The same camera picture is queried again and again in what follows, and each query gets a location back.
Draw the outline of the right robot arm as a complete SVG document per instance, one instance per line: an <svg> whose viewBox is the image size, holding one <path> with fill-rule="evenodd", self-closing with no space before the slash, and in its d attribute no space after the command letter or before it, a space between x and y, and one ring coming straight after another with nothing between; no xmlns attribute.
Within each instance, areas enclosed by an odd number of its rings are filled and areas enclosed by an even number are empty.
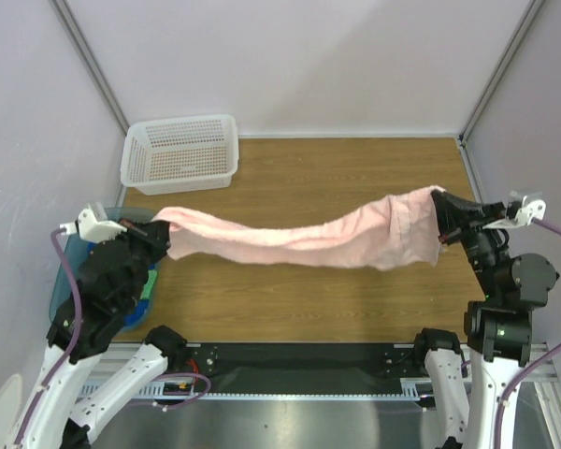
<svg viewBox="0 0 561 449"><path fill-rule="evenodd" d="M445 448L510 448L519 384L528 373L532 315L559 279L544 256L509 253L512 229L543 219L546 202L514 193L508 204L481 204L435 191L439 240L461 244L484 294L464 314L465 345L425 328L411 363L429 376Z"/></svg>

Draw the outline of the pink towel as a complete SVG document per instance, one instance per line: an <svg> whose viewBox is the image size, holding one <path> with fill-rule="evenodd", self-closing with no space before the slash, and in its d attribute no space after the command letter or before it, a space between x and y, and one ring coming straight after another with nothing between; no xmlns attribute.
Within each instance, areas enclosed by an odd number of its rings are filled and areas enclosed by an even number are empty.
<svg viewBox="0 0 561 449"><path fill-rule="evenodd" d="M439 259L439 226L429 186L385 196L325 224L253 228L198 210L166 207L155 218L169 224L171 258L205 253L240 264L375 268L387 271Z"/></svg>

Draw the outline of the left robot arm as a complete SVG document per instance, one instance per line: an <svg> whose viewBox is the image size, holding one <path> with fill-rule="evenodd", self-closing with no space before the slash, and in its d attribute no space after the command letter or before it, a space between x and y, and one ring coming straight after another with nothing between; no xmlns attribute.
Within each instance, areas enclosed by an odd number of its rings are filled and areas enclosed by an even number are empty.
<svg viewBox="0 0 561 449"><path fill-rule="evenodd" d="M158 326L94 394L78 398L140 300L151 268L166 256L169 227L166 221L105 220L85 230L77 219L51 232L70 296L51 321L32 395L4 447L88 448L142 387L184 369L186 339Z"/></svg>

